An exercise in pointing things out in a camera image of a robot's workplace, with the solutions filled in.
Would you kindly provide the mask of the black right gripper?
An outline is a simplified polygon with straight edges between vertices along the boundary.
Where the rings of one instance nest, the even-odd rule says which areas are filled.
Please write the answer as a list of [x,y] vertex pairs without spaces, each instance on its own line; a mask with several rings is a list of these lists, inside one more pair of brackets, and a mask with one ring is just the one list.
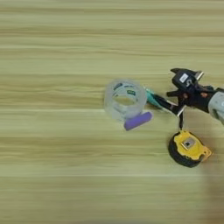
[[164,97],[154,94],[155,104],[160,109],[180,115],[185,106],[208,112],[208,103],[215,94],[211,86],[201,86],[200,79],[204,75],[202,71],[193,71],[186,68],[172,68],[176,74],[176,87],[178,88],[178,106],[167,101]]

